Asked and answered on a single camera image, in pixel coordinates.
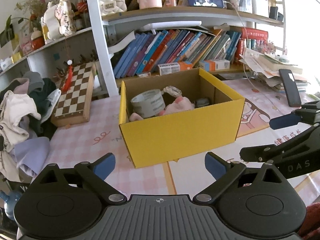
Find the clear packing tape roll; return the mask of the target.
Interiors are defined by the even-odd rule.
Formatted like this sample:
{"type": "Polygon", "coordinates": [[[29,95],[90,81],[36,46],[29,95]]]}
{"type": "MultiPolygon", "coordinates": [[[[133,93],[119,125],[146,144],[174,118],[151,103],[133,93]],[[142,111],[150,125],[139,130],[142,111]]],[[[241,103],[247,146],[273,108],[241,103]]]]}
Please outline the clear packing tape roll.
{"type": "Polygon", "coordinates": [[[159,89],[140,93],[131,99],[133,111],[143,119],[158,115],[165,109],[165,102],[159,89]]]}

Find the black smartphone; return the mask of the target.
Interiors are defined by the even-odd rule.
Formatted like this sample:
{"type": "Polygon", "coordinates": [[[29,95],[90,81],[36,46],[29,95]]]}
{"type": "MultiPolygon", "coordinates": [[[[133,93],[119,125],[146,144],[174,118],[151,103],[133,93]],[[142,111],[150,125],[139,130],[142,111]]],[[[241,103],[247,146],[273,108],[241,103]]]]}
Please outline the black smartphone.
{"type": "Polygon", "coordinates": [[[289,69],[280,69],[279,75],[284,86],[288,105],[300,107],[301,99],[293,73],[289,69]]]}

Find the stack of papers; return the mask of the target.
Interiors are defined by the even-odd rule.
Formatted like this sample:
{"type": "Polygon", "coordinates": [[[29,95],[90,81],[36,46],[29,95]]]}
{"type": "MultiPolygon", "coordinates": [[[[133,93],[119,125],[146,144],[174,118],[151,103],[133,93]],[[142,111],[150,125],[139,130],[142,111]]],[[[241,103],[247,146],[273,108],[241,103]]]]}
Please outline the stack of papers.
{"type": "Polygon", "coordinates": [[[284,92],[284,85],[279,74],[280,69],[287,69],[292,72],[300,92],[305,92],[310,84],[303,75],[303,69],[300,68],[300,66],[289,64],[288,62],[281,62],[279,59],[284,60],[285,58],[278,55],[262,54],[247,48],[245,54],[240,57],[241,63],[246,65],[255,76],[276,92],[284,92]]]}

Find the yellow cardboard box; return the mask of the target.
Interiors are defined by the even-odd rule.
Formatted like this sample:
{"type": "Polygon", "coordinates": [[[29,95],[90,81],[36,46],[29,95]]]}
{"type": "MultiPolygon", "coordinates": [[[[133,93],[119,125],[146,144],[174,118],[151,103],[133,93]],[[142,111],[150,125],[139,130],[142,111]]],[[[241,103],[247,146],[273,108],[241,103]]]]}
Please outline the yellow cardboard box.
{"type": "Polygon", "coordinates": [[[119,128],[136,168],[172,161],[234,142],[245,98],[212,74],[197,68],[121,83],[119,128]],[[174,86],[191,102],[210,105],[191,111],[129,121],[131,99],[152,89],[174,86]]]}

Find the wooden chessboard box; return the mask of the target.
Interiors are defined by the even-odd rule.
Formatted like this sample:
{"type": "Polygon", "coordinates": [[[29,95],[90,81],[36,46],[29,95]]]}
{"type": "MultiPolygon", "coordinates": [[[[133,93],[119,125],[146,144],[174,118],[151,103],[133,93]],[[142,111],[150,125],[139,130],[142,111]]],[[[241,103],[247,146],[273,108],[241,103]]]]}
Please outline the wooden chessboard box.
{"type": "Polygon", "coordinates": [[[68,76],[62,80],[61,96],[50,118],[56,127],[89,121],[95,74],[95,63],[89,62],[72,68],[68,90],[64,90],[68,76]]]}

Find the pink plush toy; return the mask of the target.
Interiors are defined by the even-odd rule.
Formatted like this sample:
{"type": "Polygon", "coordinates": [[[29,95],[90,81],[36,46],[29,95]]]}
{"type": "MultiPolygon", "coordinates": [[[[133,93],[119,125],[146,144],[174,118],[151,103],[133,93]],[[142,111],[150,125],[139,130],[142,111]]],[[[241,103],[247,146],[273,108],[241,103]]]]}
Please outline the pink plush toy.
{"type": "MultiPolygon", "coordinates": [[[[156,116],[169,115],[169,114],[174,114],[174,113],[179,113],[184,111],[191,111],[195,109],[195,105],[191,103],[191,101],[187,97],[182,96],[182,91],[179,90],[178,88],[174,86],[167,86],[160,91],[162,93],[162,96],[163,94],[168,94],[169,96],[174,98],[174,101],[168,105],[165,105],[165,109],[162,110],[156,116]]],[[[140,120],[144,120],[144,119],[133,111],[133,113],[129,117],[129,121],[134,122],[134,121],[140,121],[140,120]]]]}

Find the pile of clothes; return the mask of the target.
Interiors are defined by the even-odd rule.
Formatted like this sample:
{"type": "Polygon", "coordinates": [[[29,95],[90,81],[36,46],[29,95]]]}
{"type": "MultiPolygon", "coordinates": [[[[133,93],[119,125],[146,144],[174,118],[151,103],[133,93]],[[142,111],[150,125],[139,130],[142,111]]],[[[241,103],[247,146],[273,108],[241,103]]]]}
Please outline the pile of clothes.
{"type": "Polygon", "coordinates": [[[27,72],[1,91],[1,174],[29,183],[44,166],[56,126],[49,118],[61,90],[38,72],[27,72]]]}

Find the white orange medicine box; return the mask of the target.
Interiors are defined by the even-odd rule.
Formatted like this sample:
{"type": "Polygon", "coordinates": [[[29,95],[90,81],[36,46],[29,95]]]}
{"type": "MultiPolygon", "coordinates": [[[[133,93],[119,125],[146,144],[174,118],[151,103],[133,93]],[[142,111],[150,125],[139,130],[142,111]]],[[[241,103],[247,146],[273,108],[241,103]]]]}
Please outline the white orange medicine box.
{"type": "Polygon", "coordinates": [[[199,62],[199,67],[207,72],[225,70],[230,68],[228,60],[203,60],[199,62]]]}

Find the row of books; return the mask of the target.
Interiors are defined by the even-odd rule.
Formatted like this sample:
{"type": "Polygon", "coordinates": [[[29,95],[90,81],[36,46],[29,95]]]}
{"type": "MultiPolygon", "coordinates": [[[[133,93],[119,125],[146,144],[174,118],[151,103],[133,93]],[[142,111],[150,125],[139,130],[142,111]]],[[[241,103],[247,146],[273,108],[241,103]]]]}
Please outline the row of books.
{"type": "Polygon", "coordinates": [[[158,73],[159,64],[188,61],[193,68],[203,60],[228,60],[239,64],[248,49],[265,49],[268,32],[228,26],[225,30],[163,29],[132,33],[125,38],[113,73],[116,79],[158,73]]]}

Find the white shelf unit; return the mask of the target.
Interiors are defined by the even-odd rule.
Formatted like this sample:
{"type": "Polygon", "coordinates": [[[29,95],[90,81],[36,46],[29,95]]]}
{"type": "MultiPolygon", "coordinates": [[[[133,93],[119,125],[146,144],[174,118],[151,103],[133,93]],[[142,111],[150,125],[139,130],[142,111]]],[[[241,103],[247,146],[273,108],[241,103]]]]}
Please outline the white shelf unit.
{"type": "Polygon", "coordinates": [[[94,20],[94,27],[83,29],[67,38],[61,38],[42,46],[10,65],[1,72],[1,88],[6,88],[13,79],[23,76],[29,70],[40,73],[42,77],[53,77],[56,68],[63,63],[63,59],[54,61],[53,55],[58,48],[68,46],[68,41],[75,45],[75,48],[71,50],[72,58],[81,52],[96,49],[99,60],[103,61],[106,57],[101,56],[101,53],[108,51],[107,58],[110,59],[116,52],[112,46],[132,31],[150,30],[151,24],[156,25],[158,29],[172,28],[174,23],[181,27],[183,22],[200,22],[206,28],[220,26],[224,23],[228,25],[247,24],[248,26],[259,23],[285,27],[283,22],[268,17],[217,7],[162,7],[119,12],[107,16],[101,16],[97,12],[91,16],[91,19],[94,20]]]}

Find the white cat figurine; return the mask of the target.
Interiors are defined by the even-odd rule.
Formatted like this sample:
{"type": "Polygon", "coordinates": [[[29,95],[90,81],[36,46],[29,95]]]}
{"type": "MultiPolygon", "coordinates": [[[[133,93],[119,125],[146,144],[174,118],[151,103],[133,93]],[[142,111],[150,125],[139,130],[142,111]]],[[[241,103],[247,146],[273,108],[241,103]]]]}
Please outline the white cat figurine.
{"type": "Polygon", "coordinates": [[[74,16],[70,0],[59,0],[57,4],[49,2],[43,16],[43,22],[48,28],[48,38],[58,40],[73,35],[76,32],[74,16]]]}

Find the white quilted handbag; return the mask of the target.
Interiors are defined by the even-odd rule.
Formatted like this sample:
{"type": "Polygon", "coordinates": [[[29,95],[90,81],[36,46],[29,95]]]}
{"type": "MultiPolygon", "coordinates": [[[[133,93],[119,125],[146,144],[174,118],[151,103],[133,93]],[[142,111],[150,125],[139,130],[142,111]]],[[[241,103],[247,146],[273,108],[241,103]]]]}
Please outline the white quilted handbag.
{"type": "Polygon", "coordinates": [[[99,7],[102,16],[127,11],[125,0],[99,0],[99,7]]]}

